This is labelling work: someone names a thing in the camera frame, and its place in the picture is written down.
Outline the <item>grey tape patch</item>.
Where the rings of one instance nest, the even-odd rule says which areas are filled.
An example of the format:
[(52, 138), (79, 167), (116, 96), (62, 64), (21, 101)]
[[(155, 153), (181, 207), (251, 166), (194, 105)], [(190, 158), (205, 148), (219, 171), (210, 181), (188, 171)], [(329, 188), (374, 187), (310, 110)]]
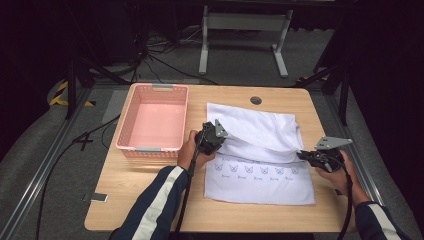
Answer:
[(82, 200), (84, 202), (90, 201), (90, 202), (106, 202), (108, 199), (107, 194), (103, 193), (91, 193), (91, 194), (85, 194), (82, 197)]

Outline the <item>black tape cross mark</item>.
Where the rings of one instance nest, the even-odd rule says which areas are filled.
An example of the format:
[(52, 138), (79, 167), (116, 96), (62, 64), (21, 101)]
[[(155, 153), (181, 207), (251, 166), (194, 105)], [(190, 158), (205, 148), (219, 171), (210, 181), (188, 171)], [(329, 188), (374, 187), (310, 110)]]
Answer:
[(84, 151), (86, 149), (86, 145), (92, 143), (93, 140), (90, 138), (90, 134), (88, 132), (83, 133), (73, 140), (74, 144), (80, 144), (80, 150)]

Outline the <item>yellow black floor tape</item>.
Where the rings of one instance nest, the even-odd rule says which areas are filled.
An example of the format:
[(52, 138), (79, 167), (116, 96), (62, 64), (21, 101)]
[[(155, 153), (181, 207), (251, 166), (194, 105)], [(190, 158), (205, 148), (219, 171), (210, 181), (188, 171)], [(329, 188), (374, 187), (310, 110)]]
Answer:
[(53, 95), (52, 99), (50, 100), (49, 105), (53, 106), (53, 105), (61, 105), (61, 106), (68, 106), (69, 103), (67, 100), (64, 100), (62, 98), (63, 93), (65, 92), (65, 90), (68, 87), (68, 82), (66, 80), (64, 80), (59, 87), (57, 88), (55, 94)]

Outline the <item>pink plastic basket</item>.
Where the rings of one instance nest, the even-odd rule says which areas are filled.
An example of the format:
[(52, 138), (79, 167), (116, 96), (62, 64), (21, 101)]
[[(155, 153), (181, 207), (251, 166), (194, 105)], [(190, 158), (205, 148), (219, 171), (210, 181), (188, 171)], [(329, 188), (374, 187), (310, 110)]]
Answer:
[(175, 158), (184, 142), (188, 96), (187, 85), (133, 84), (116, 147), (126, 157)]

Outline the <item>black metal stand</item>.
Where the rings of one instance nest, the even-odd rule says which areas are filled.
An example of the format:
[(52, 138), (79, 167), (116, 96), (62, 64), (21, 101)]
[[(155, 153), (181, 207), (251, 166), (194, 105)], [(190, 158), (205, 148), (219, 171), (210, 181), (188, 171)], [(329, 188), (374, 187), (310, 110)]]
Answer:
[(66, 80), (68, 82), (68, 107), (66, 118), (70, 119), (77, 109), (77, 88), (76, 83), (80, 82), (83, 88), (92, 88), (94, 86), (94, 78), (89, 69), (96, 70), (106, 78), (120, 85), (130, 85), (130, 82), (122, 79), (115, 73), (107, 70), (103, 66), (81, 56), (74, 56), (68, 64)]
[(313, 74), (310, 77), (301, 77), (294, 85), (293, 88), (304, 88), (317, 80), (320, 80), (324, 77), (327, 77), (326, 82), (320, 88), (320, 91), (324, 95), (333, 95), (338, 87), (340, 87), (340, 97), (338, 105), (338, 116), (341, 120), (341, 123), (347, 125), (347, 101), (348, 101), (348, 92), (349, 92), (349, 82), (350, 82), (350, 73), (349, 73), (349, 64), (348, 63), (339, 63), (330, 67), (325, 68), (324, 70), (319, 70), (317, 73)]

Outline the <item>grey metal desk frame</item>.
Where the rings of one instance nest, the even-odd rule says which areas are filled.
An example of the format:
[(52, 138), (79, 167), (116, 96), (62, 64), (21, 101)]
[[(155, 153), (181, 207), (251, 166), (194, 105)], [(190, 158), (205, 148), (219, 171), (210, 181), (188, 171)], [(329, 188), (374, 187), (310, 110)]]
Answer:
[(252, 30), (279, 32), (279, 40), (272, 45), (274, 59), (282, 78), (288, 77), (282, 49), (289, 31), (289, 25), (292, 20), (293, 11), (288, 10), (283, 15), (264, 15), (264, 14), (241, 14), (241, 13), (215, 13), (210, 12), (209, 7), (203, 7), (202, 17), (202, 47), (200, 53), (200, 62), (198, 72), (200, 75), (207, 73), (208, 65), (208, 31), (213, 30)]

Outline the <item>aluminium floor rail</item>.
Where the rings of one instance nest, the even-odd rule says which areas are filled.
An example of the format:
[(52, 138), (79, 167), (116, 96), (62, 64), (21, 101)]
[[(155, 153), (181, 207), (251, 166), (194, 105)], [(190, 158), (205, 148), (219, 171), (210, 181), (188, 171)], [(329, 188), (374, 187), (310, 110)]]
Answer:
[(53, 107), (18, 139), (0, 164), (0, 240), (14, 240), (42, 191), (53, 165), (66, 148), (68, 136), (92, 90), (82, 89), (69, 119)]
[[(336, 101), (331, 96), (325, 96), (324, 99), (327, 104), (327, 107), (329, 108), (331, 117), (335, 121), (337, 131), (341, 134), (343, 138), (352, 139), (349, 128), (345, 126), (340, 120)], [(369, 173), (369, 171), (367, 170), (367, 168), (361, 161), (361, 156), (358, 152), (357, 145), (354, 142), (352, 142), (351, 144), (348, 144), (347, 146), (345, 146), (345, 149), (350, 159), (352, 160), (353, 165), (356, 168), (359, 182), (361, 186), (364, 188), (365, 192), (370, 196), (370, 198), (373, 201), (376, 201), (379, 204), (383, 205), (384, 201), (382, 199), (382, 196), (374, 180), (372, 179), (371, 174)]]

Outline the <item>white printed shirt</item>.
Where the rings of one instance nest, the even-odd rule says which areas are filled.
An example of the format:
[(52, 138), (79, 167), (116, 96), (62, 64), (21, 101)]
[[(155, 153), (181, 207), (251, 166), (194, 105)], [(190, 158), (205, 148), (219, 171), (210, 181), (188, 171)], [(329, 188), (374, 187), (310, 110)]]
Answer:
[(210, 199), (273, 205), (316, 203), (308, 163), (293, 114), (255, 111), (209, 103), (207, 118), (228, 136), (206, 164), (205, 193)]

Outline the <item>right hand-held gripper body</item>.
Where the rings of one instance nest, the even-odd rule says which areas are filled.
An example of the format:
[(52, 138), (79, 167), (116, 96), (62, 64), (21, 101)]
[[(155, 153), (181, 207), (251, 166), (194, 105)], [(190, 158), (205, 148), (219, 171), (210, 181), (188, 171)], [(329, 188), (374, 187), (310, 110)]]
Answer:
[(328, 173), (339, 170), (344, 165), (344, 157), (340, 152), (340, 147), (352, 144), (348, 138), (322, 137), (311, 151), (311, 158), (308, 160), (311, 166), (318, 167)]

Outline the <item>person's left hand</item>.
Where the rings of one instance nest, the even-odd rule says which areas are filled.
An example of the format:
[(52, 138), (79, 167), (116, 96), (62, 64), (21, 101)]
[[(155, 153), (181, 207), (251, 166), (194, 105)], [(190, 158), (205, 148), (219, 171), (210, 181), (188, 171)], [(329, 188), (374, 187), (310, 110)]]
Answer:
[[(189, 170), (191, 160), (196, 148), (195, 137), (197, 134), (198, 132), (196, 130), (191, 130), (188, 140), (182, 145), (181, 149), (178, 152), (177, 165), (184, 168), (185, 170)], [(215, 153), (212, 153), (211, 155), (205, 155), (203, 153), (200, 153), (196, 158), (196, 166), (194, 172), (200, 171), (203, 166), (207, 162), (213, 160), (215, 156)]]

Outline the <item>person's right hand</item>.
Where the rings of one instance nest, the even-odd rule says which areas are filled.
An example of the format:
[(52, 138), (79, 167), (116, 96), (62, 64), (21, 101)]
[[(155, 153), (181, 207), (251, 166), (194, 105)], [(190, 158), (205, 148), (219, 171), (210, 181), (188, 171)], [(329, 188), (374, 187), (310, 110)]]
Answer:
[[(344, 158), (344, 163), (348, 174), (352, 180), (352, 202), (354, 205), (357, 205), (361, 201), (368, 201), (369, 197), (362, 189), (359, 180), (357, 178), (355, 167), (352, 161), (349, 159), (347, 153), (344, 150), (341, 150), (341, 154)], [(343, 195), (348, 195), (348, 183), (345, 171), (340, 169), (333, 173), (328, 173), (320, 168), (316, 168), (315, 171), (323, 178), (329, 180), (333, 186), (339, 190)]]

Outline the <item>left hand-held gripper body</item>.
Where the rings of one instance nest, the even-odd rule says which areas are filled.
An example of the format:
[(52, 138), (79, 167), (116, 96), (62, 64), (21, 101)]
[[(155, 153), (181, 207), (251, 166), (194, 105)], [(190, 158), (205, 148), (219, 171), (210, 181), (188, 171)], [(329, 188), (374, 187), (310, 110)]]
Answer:
[(216, 119), (215, 123), (208, 121), (202, 124), (202, 130), (197, 133), (195, 142), (203, 154), (211, 155), (222, 146), (227, 136), (228, 132)]

